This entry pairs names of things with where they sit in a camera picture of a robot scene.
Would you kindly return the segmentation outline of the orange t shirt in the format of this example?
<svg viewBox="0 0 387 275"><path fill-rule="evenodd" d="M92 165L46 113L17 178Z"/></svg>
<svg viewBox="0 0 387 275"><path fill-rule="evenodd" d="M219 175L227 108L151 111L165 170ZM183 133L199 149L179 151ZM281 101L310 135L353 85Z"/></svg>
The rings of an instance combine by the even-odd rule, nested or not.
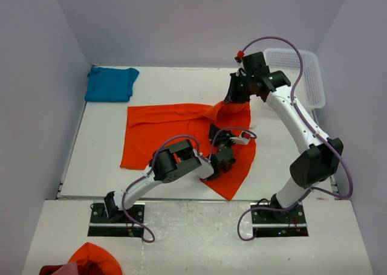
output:
<svg viewBox="0 0 387 275"><path fill-rule="evenodd" d="M215 151L208 139L210 125L230 127L234 135L248 129L251 122L248 103L214 106L183 103L174 105L130 106L127 108L126 131L120 166L125 169L143 170L152 154L168 139L177 141L183 135L195 137L204 155ZM255 158L256 143L233 147L236 163L230 171L208 181L206 186L230 201L247 178Z"/></svg>

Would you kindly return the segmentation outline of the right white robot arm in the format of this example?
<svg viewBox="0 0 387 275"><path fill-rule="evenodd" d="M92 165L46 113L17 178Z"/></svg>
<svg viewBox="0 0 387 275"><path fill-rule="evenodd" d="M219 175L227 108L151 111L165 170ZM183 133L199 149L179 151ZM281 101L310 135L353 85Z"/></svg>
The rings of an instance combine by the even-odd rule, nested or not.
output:
<svg viewBox="0 0 387 275"><path fill-rule="evenodd" d="M255 95L281 119L297 146L299 156L290 165L290 179L273 195L270 216L284 222L291 206L301 201L313 187L335 174L343 143L330 138L308 115L292 93L291 82L282 71L270 71L262 52L236 56L239 69L232 73L226 103L249 102Z"/></svg>

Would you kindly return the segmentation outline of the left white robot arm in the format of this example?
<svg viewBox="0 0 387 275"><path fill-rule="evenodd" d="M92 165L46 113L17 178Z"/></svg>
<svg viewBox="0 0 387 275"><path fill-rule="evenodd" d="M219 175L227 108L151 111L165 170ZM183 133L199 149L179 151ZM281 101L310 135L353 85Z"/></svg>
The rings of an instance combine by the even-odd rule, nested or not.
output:
<svg viewBox="0 0 387 275"><path fill-rule="evenodd" d="M214 124L209 131L210 154L205 157L198 140L190 135L177 135L166 141L154 154L142 177L123 192L109 192L104 197L104 215L112 222L120 222L134 203L160 184L172 183L188 173L203 181L211 181L228 172L236 163L232 146L249 142L244 134L220 129Z"/></svg>

